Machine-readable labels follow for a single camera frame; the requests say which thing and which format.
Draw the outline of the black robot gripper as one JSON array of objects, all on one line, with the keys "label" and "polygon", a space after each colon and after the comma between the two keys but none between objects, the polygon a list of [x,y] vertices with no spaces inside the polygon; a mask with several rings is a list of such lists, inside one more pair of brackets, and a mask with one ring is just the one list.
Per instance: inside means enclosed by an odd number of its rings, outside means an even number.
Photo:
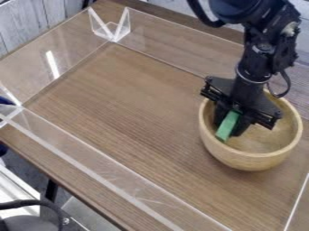
[{"label": "black robot gripper", "polygon": [[224,79],[214,76],[205,78],[201,95],[216,104],[214,125],[220,127],[229,110],[236,110],[241,117],[233,128],[232,135],[241,136],[250,125],[258,124],[272,130],[282,112],[270,101],[261,84],[248,83],[236,79]]}]

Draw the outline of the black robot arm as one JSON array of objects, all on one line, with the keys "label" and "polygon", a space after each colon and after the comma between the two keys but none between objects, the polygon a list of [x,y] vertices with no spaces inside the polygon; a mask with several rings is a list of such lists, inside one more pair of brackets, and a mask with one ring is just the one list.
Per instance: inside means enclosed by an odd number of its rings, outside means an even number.
[{"label": "black robot arm", "polygon": [[287,69],[299,58],[301,14],[289,0],[209,0],[217,17],[212,20],[200,0],[188,0],[188,4],[205,25],[244,27],[244,54],[236,66],[236,78],[209,76],[201,90],[201,95],[216,104],[217,138],[225,141],[242,135],[250,125],[273,128],[282,118],[270,99],[282,98],[287,93],[274,92],[269,80],[274,75],[291,78]]}]

